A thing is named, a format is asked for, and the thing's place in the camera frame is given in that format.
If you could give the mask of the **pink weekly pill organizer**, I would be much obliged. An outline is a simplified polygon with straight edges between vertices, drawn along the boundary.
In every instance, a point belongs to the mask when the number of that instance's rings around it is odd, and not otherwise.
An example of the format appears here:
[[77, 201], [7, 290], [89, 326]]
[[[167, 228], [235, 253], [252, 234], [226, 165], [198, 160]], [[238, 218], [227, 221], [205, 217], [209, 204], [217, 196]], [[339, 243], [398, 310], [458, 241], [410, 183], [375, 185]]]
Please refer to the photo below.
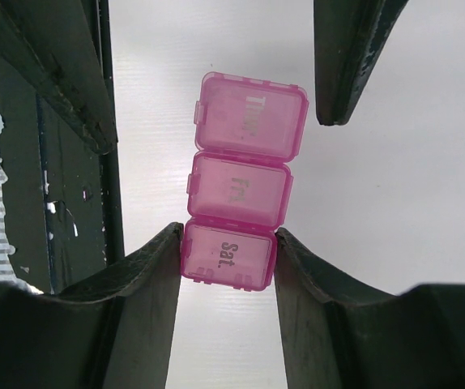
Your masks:
[[194, 111], [181, 274], [262, 291], [275, 268], [309, 101], [293, 84], [210, 72]]

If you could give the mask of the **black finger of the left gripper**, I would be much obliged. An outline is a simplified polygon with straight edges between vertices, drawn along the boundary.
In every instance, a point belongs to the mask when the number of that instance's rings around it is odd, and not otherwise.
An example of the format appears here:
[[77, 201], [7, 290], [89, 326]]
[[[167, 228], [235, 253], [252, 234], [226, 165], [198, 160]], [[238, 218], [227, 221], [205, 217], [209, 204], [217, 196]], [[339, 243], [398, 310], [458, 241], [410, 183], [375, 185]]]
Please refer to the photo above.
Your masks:
[[318, 122], [348, 123], [407, 0], [314, 1]]
[[0, 55], [95, 153], [117, 130], [80, 1], [0, 1]]

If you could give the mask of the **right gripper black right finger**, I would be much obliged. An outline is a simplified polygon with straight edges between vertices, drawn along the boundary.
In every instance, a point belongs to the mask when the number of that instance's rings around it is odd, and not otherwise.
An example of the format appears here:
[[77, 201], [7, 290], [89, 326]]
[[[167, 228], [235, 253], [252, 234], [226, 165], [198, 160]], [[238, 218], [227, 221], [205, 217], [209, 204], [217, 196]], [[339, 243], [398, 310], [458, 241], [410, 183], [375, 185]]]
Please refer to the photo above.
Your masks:
[[291, 388], [465, 388], [465, 284], [398, 296], [276, 234], [275, 290]]

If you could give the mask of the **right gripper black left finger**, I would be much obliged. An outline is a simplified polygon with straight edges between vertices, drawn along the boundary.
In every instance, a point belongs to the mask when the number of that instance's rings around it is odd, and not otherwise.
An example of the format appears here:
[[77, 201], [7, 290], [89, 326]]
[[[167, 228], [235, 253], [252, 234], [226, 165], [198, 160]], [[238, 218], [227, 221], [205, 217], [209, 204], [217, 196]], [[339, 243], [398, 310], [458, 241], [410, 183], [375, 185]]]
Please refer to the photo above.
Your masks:
[[183, 226], [57, 295], [0, 283], [0, 388], [162, 388]]

